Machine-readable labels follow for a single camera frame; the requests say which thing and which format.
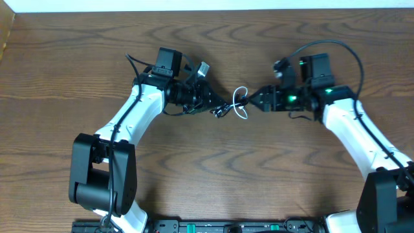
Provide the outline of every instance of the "screw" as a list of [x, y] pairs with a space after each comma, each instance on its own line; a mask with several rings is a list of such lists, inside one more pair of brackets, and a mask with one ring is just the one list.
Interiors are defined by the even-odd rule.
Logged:
[[283, 76], [282, 72], [275, 72], [275, 77], [277, 79], [281, 78]]

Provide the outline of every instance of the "white wall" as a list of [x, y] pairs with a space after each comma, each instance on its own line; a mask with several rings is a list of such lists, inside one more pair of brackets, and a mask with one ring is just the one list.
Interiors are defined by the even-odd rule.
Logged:
[[5, 2], [16, 13], [414, 7], [414, 0], [5, 0]]

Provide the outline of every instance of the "white cable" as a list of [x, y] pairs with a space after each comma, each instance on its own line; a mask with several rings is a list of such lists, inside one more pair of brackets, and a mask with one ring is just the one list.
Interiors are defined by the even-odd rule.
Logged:
[[245, 97], [247, 98], [247, 93], [248, 93], [248, 89], [247, 89], [247, 87], [243, 87], [243, 86], [238, 87], [238, 88], [234, 91], [234, 93], [233, 93], [233, 108], [234, 108], [234, 111], [235, 111], [235, 113], [237, 114], [237, 116], [239, 116], [239, 117], [240, 117], [240, 118], [242, 118], [242, 119], [247, 120], [248, 116], [247, 116], [247, 112], [246, 112], [246, 110], [245, 110], [245, 107], [244, 107], [244, 106], [240, 106], [240, 107], [239, 107], [239, 109], [243, 110], [243, 111], [245, 112], [245, 115], [246, 115], [246, 116], [242, 116], [242, 115], [240, 115], [240, 114], [239, 114], [239, 112], [237, 112], [237, 109], [236, 109], [236, 106], [235, 106], [235, 102], [234, 102], [235, 94], [236, 94], [236, 92], [237, 92], [240, 88], [244, 88], [244, 89], [246, 89], [246, 94], [245, 94]]

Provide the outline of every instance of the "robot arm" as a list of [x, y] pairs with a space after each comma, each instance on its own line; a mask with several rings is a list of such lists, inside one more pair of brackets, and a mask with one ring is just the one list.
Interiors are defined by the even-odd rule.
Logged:
[[[281, 85], [263, 87], [250, 102], [263, 111], [313, 112], [314, 119], [331, 130], [354, 159], [365, 180], [358, 208], [325, 216], [325, 229], [329, 233], [411, 231], [411, 159], [385, 138], [348, 86], [334, 85], [327, 54], [302, 57], [300, 66], [303, 87], [295, 87], [296, 75], [289, 60], [283, 59], [274, 66]], [[406, 196], [397, 198], [396, 188], [407, 191]]]
[[[346, 98], [334, 101], [331, 105], [326, 105], [323, 110], [323, 124], [327, 129], [331, 130], [345, 146], [361, 171], [364, 180], [367, 179], [369, 173], [375, 172], [379, 168], [384, 168], [386, 170], [399, 169], [395, 162], [382, 151], [379, 145], [355, 118], [353, 102], [353, 99]], [[411, 159], [397, 150], [396, 147], [385, 138], [381, 131], [369, 119], [359, 101], [357, 103], [357, 108], [359, 114], [362, 115], [362, 120], [371, 132], [376, 135], [389, 151], [394, 152], [394, 157], [398, 159], [401, 164], [408, 166], [408, 162], [411, 162]]]
[[[209, 68], [204, 62], [197, 68], [185, 68], [190, 74], [185, 82], [174, 79], [179, 75], [182, 56], [161, 48], [156, 65], [146, 69], [151, 74], [137, 73], [130, 97], [109, 123], [94, 135], [79, 134], [73, 144], [69, 199], [101, 216], [108, 214], [112, 202], [111, 221], [124, 232], [141, 233], [147, 221], [147, 214], [135, 202], [135, 148], [151, 121], [162, 112], [166, 114], [167, 103], [183, 106], [177, 115], [209, 111], [226, 103], [204, 79]], [[114, 129], [117, 132], [111, 140]], [[110, 173], [94, 168], [94, 164], [109, 162], [110, 148], [113, 201]]]
[[[134, 85], [127, 102], [122, 106], [112, 120], [99, 129], [95, 135], [99, 135], [100, 139], [110, 140], [114, 125], [133, 104], [135, 98], [138, 96], [138, 93], [138, 85]], [[125, 140], [137, 147], [138, 141], [141, 139], [149, 123], [151, 123], [151, 121], [164, 109], [164, 99], [164, 91], [161, 91], [152, 85], [142, 84], [141, 99], [122, 121], [114, 141], [120, 142], [121, 140]]]

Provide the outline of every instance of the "wooden table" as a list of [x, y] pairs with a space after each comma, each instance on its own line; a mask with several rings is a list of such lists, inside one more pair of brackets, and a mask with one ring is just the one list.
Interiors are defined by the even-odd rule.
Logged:
[[[0, 66], [0, 231], [68, 232], [95, 219], [69, 202], [71, 149], [119, 110], [134, 74], [124, 57], [155, 62], [171, 47], [211, 65], [226, 99], [245, 85], [276, 84], [271, 65], [317, 39], [342, 40], [366, 71], [365, 110], [413, 155], [414, 11], [274, 10], [19, 14]], [[338, 84], [356, 88], [358, 67], [328, 52]], [[323, 125], [262, 113], [157, 116], [136, 150], [136, 200], [150, 215], [277, 219], [356, 208], [364, 181]]]

